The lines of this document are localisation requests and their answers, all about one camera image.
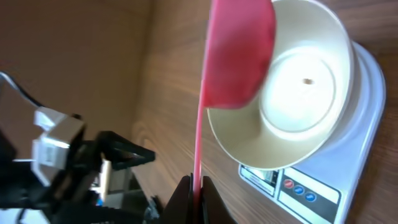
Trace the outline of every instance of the white robot part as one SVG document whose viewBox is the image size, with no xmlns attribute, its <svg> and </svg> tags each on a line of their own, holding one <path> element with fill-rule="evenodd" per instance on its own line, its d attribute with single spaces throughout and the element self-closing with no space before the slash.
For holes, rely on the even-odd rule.
<svg viewBox="0 0 398 224">
<path fill-rule="evenodd" d="M 36 110 L 34 124 L 44 132 L 33 141 L 31 169 L 41 183 L 49 186 L 58 171 L 65 168 L 70 144 L 85 124 L 79 119 L 44 107 Z"/>
</svg>

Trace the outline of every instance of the scale display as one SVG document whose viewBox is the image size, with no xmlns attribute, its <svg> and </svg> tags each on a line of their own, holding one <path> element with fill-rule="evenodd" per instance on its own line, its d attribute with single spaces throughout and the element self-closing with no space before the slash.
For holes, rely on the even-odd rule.
<svg viewBox="0 0 398 224">
<path fill-rule="evenodd" d="M 240 174 L 247 181 L 257 186 L 259 190 L 274 196 L 279 170 L 264 171 L 241 166 Z"/>
</svg>

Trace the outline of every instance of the scale label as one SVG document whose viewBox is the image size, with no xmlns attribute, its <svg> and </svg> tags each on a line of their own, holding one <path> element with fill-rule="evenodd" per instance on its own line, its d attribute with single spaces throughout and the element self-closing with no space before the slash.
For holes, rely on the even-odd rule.
<svg viewBox="0 0 398 224">
<path fill-rule="evenodd" d="M 334 223 L 339 191 L 291 167 L 284 170 L 282 183 L 286 182 L 292 182 L 294 187 L 281 185 L 278 202 L 309 223 Z"/>
</svg>

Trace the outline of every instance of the wooden table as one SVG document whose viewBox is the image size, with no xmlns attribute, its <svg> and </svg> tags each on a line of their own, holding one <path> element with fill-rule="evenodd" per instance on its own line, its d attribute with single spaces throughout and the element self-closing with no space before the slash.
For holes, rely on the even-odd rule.
<svg viewBox="0 0 398 224">
<path fill-rule="evenodd" d="M 398 222 L 398 1 L 327 0 L 353 40 L 380 63 L 387 102 L 348 223 Z M 132 139 L 157 153 L 134 168 L 147 196 L 166 204 L 179 180 L 193 171 L 203 48 L 209 0 L 155 1 L 152 32 L 142 68 Z M 203 122 L 203 174 L 216 184 L 238 223 L 298 223 L 244 183 L 238 163 L 219 147 Z"/>
</svg>

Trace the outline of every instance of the white bowl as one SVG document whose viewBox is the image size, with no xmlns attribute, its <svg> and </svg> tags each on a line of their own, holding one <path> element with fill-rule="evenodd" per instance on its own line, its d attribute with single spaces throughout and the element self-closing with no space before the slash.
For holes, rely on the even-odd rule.
<svg viewBox="0 0 398 224">
<path fill-rule="evenodd" d="M 348 103 L 351 41 L 337 16 L 312 0 L 273 1 L 277 36 L 258 96 L 239 110 L 209 109 L 221 147 L 245 166 L 292 166 L 329 138 Z"/>
</svg>

